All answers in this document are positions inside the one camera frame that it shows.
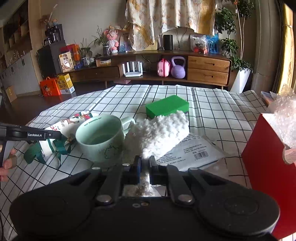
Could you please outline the person's left hand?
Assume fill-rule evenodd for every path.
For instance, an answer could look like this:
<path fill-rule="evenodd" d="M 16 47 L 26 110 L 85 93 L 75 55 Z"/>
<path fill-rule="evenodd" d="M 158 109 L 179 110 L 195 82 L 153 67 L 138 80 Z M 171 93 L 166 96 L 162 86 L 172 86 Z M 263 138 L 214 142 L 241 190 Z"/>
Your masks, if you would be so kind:
<path fill-rule="evenodd" d="M 16 150 L 11 149 L 9 157 L 3 161 L 3 166 L 0 168 L 1 182 L 8 181 L 9 170 L 17 165 Z"/>

